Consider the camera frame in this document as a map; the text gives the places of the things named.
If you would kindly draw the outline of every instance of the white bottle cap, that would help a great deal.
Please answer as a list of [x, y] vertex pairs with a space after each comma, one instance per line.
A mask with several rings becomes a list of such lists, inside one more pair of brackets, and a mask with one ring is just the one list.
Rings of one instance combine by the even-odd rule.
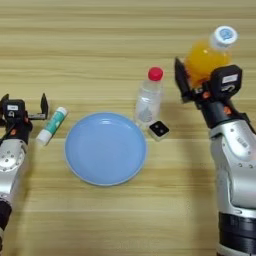
[[66, 116], [68, 114], [68, 111], [65, 108], [63, 108], [63, 107], [58, 107], [56, 109], [56, 111], [61, 112], [64, 116]]
[[39, 142], [42, 145], [46, 145], [52, 137], [52, 134], [47, 130], [42, 130], [36, 137], [37, 142]]
[[211, 46], [217, 50], [226, 50], [236, 42], [237, 32], [229, 26], [218, 27], [211, 36]]

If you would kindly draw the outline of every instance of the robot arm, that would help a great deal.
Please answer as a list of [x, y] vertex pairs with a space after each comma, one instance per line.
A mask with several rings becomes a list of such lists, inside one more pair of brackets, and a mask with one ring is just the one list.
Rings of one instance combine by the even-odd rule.
[[220, 255], [256, 254], [256, 138], [238, 120], [212, 129]]
[[247, 115], [230, 100], [241, 88], [242, 70], [218, 68], [201, 88], [190, 89], [176, 59], [175, 78], [183, 102], [194, 101], [210, 129], [219, 210], [217, 255], [256, 255], [256, 135]]
[[9, 100], [6, 95], [0, 102], [0, 126], [6, 129], [0, 140], [0, 252], [14, 197], [26, 170], [27, 144], [33, 128], [30, 120], [44, 120], [48, 115], [45, 95], [41, 100], [41, 109], [41, 114], [29, 116], [23, 100]]

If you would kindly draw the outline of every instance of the table surface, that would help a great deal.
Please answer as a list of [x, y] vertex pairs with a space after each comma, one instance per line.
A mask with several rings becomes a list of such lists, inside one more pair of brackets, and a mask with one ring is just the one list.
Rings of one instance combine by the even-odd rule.
[[[1, 94], [39, 111], [69, 115], [42, 149], [29, 144], [29, 172], [5, 235], [8, 256], [215, 255], [215, 172], [208, 130], [193, 104], [182, 105], [173, 76], [175, 56], [218, 25], [240, 39], [233, 61], [244, 69], [236, 106], [256, 125], [256, 1], [2, 0]], [[88, 185], [68, 169], [63, 154], [69, 129], [82, 117], [113, 111], [133, 117], [148, 68], [165, 70], [161, 119], [171, 133], [148, 136], [145, 167], [121, 186]]]

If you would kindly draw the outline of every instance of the black square item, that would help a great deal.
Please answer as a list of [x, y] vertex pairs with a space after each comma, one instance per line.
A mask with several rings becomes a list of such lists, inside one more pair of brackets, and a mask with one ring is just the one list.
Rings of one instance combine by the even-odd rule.
[[161, 121], [157, 121], [149, 126], [150, 135], [157, 141], [162, 140], [169, 131], [169, 128]]

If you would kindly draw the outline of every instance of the green label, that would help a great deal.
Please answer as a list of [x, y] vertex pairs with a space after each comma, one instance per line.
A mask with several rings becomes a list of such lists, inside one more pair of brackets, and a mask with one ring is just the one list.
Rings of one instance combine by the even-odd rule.
[[47, 123], [46, 127], [44, 128], [45, 130], [49, 131], [51, 134], [54, 134], [62, 121], [64, 120], [65, 116], [57, 111], [54, 113], [52, 119]]

